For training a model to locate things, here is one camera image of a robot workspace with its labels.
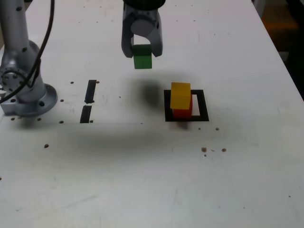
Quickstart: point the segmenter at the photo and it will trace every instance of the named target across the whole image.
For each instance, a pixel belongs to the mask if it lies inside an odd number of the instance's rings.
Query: stacked blocks
[[[170,108],[177,119],[190,119],[192,117],[192,94],[190,83],[171,84]]]
[[[135,69],[152,69],[152,51],[150,45],[133,45]]]

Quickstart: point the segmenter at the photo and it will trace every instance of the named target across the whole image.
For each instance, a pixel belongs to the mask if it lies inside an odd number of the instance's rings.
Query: green block
[[[152,69],[152,52],[149,44],[134,45],[133,58],[135,69]]]

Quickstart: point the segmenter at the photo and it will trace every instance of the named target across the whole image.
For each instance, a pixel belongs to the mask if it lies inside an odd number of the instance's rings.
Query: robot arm
[[[166,0],[123,0],[122,50],[126,57],[133,57],[134,35],[150,41],[155,57],[162,55],[162,23],[158,8]]]
[[[162,24],[158,13],[165,0],[124,0],[122,49],[133,56],[134,34],[147,38],[151,51],[162,54]],[[0,66],[0,85],[6,91],[0,105],[5,115],[36,116],[57,102],[56,90],[43,83],[40,58],[51,32],[55,0],[51,0],[50,20],[41,49],[29,40],[24,0],[0,0],[0,25],[4,54]]]

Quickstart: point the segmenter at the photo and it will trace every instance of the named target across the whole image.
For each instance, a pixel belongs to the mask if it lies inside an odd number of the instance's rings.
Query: table surface
[[[64,101],[1,117],[1,227],[302,228],[304,105],[251,1],[167,0],[152,70],[122,53],[122,10],[56,1],[41,71]],[[39,46],[48,14],[27,11]],[[171,82],[204,90],[209,122],[165,122]]]

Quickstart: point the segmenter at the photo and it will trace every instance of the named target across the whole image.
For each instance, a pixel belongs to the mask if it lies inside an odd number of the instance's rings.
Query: yellow block
[[[190,83],[172,82],[171,84],[171,109],[189,109],[191,100]]]

